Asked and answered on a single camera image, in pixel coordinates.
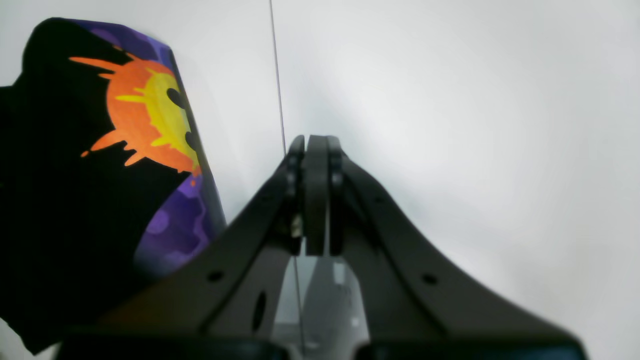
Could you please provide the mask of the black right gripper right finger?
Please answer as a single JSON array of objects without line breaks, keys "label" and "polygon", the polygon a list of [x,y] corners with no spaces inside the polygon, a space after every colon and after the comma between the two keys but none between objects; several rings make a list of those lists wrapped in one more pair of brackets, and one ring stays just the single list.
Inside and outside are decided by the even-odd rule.
[{"label": "black right gripper right finger", "polygon": [[357,360],[586,359],[574,335],[449,260],[334,136],[316,137],[316,254],[358,280],[369,342]]}]

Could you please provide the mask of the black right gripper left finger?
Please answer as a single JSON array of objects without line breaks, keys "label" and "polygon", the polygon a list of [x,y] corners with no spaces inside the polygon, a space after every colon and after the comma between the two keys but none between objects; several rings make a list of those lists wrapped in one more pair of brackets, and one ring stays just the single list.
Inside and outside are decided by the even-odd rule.
[{"label": "black right gripper left finger", "polygon": [[304,136],[208,248],[157,284],[71,333],[57,360],[289,360],[272,342],[282,283],[301,241]]}]

